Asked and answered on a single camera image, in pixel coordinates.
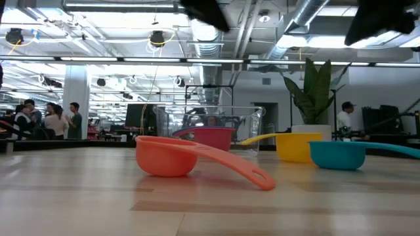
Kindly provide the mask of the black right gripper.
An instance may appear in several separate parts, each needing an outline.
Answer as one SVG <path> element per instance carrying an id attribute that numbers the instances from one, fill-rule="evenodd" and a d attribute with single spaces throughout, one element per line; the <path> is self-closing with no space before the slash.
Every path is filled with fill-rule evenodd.
<path id="1" fill-rule="evenodd" d="M 345 37 L 345 45 L 351 46 L 362 39 L 388 30 L 411 33 L 417 17 L 408 12 L 415 0 L 360 0 L 359 9 Z"/>

